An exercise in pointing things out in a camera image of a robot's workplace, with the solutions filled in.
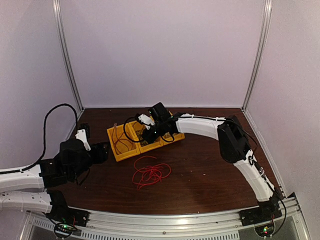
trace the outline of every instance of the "white backdrop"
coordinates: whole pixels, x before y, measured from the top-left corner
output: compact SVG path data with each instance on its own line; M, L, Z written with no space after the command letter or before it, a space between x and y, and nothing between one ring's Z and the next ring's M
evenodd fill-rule
M313 240L320 225L320 2L273 0L248 112Z
M0 1L0 169L29 165L43 150L43 121L55 105L75 106L52 0ZM48 119L47 154L53 157L74 124L69 109ZM17 239L20 211L0 212L0 239Z
M241 107L263 0L63 0L85 107Z

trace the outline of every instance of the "red cable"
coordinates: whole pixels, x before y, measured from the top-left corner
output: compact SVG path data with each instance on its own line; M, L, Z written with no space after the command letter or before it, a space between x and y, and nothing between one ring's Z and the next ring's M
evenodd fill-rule
M160 163L154 166L146 166L143 168L137 168L136 167L136 163L143 158L153 158L153 159L157 159L154 156L142 156L140 158L138 158L137 160L135 160L134 162L134 168L135 168L135 173L132 176L132 183L136 185L136 189L140 190L141 188L145 187L145 186L150 186L150 185L154 185L157 182L162 182L162 179L167 178L170 174L171 174L171 167L166 164L166 163ZM165 169L165 167L167 167L169 169L169 173L165 176L163 176L163 172L162 170ZM140 173L142 174L141 179L139 182L135 181L135 177L136 175Z

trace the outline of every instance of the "dark wood surface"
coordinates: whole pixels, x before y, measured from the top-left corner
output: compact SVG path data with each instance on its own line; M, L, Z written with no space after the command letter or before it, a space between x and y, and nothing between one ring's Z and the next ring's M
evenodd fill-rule
M237 108L171 108L172 113L188 112L199 116L236 115L243 128L254 136L245 116ZM80 123L89 123L90 143L108 140L107 129L118 125L146 108L86 109ZM168 178L137 191L132 184L134 161L151 155L157 159L141 160L139 165L167 163L172 168ZM81 186L68 183L56 190L63 192L69 206L124 214L190 214L240 209L257 205L255 194L240 171L222 160L218 141L186 134L185 139L140 156L116 162L113 153L100 165L93 165ZM255 154L267 176L276 178L259 146Z

